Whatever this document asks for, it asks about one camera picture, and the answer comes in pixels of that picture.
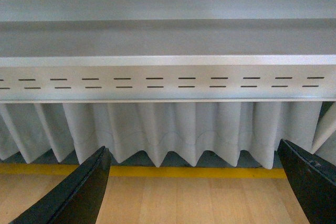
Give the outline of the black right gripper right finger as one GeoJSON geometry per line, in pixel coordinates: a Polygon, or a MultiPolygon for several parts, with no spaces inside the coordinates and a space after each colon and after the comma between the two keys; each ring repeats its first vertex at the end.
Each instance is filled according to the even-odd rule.
{"type": "Polygon", "coordinates": [[[308,221],[335,223],[335,166],[288,140],[277,152],[308,221]]]}

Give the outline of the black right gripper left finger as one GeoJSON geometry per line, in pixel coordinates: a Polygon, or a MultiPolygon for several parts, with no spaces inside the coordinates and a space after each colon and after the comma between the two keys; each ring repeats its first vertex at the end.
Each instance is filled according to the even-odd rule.
{"type": "Polygon", "coordinates": [[[11,223],[96,223],[110,163],[108,148],[99,148],[11,223]]]}

